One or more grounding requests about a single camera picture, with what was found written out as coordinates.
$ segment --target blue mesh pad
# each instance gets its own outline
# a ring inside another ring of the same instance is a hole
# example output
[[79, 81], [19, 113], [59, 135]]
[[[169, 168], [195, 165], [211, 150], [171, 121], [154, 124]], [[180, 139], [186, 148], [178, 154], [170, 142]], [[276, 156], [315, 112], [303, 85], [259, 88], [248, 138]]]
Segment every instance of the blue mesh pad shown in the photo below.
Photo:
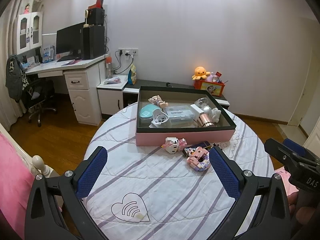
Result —
[[306, 155], [305, 149], [299, 144], [290, 140], [289, 138], [284, 139], [283, 145], [288, 147], [290, 150], [294, 151], [296, 154], [298, 154], [301, 157], [304, 157]]
[[215, 148], [210, 149], [209, 160], [228, 196], [238, 200], [241, 194], [239, 180]]
[[102, 148], [95, 158], [88, 165], [87, 169], [84, 171], [77, 184], [76, 196], [78, 199], [87, 197], [97, 181], [104, 165], [107, 163], [107, 150]]

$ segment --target hand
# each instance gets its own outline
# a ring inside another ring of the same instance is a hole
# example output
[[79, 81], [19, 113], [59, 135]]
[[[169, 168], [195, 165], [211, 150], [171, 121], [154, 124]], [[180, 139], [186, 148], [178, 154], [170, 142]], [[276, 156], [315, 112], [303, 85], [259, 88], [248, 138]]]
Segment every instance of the hand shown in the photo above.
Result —
[[[293, 215], [293, 213], [296, 209], [297, 200], [298, 200], [298, 191], [293, 192], [291, 195], [288, 196], [290, 215]], [[316, 209], [312, 208], [312, 207], [300, 208], [296, 213], [297, 221], [302, 225], [306, 225], [309, 222], [309, 220], [311, 219], [315, 210]]]

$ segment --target orange octopus plush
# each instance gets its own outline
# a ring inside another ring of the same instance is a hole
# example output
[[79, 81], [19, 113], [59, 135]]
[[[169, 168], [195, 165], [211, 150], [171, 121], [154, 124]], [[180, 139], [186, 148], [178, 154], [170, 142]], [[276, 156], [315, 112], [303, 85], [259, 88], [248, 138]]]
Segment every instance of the orange octopus plush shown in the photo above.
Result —
[[192, 76], [192, 80], [199, 80], [200, 78], [206, 79], [210, 75], [204, 67], [197, 67], [195, 69], [195, 74]]

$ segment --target striped bedspread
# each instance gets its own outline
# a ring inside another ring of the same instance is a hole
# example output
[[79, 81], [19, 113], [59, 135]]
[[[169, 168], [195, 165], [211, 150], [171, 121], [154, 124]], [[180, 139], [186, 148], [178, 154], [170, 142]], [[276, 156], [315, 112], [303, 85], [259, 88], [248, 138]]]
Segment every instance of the striped bedspread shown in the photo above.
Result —
[[[271, 177], [274, 169], [257, 135], [227, 111], [237, 125], [225, 154], [244, 170]], [[87, 159], [97, 146], [108, 151], [108, 161], [84, 204], [110, 240], [203, 240], [215, 230], [234, 199], [228, 197], [210, 167], [197, 172], [182, 153], [135, 144], [137, 104], [121, 110], [97, 131]], [[239, 230], [244, 232], [259, 202], [256, 197]]]

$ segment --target speaker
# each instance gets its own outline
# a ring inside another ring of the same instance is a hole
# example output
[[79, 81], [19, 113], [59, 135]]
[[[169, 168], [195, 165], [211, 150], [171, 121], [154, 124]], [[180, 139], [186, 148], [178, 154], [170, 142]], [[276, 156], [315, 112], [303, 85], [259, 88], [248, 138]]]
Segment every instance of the speaker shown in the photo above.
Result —
[[92, 25], [82, 30], [81, 58], [94, 59], [105, 53], [104, 26]]
[[92, 8], [88, 10], [87, 24], [103, 25], [104, 24], [104, 9]]

